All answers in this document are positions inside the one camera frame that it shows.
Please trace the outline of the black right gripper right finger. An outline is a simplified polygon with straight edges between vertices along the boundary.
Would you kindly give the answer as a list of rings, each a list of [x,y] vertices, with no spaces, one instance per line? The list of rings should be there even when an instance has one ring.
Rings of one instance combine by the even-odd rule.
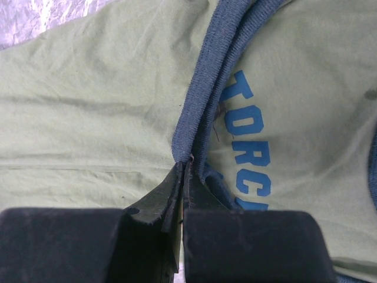
[[[335,282],[322,231],[311,215],[230,210],[186,165],[183,186],[187,282]]]

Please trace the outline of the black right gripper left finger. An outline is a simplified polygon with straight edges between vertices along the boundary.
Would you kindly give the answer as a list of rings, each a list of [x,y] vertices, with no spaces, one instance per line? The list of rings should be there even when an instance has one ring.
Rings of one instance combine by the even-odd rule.
[[[172,282],[184,167],[125,209],[1,213],[2,282]]]

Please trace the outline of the green graphic tank top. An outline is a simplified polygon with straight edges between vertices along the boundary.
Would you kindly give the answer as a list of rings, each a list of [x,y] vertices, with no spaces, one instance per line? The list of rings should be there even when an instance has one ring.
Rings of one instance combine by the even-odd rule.
[[[216,1],[1,2],[1,208],[125,207],[163,180]],[[376,281],[376,2],[284,1],[235,66],[209,163],[245,209],[309,212]]]

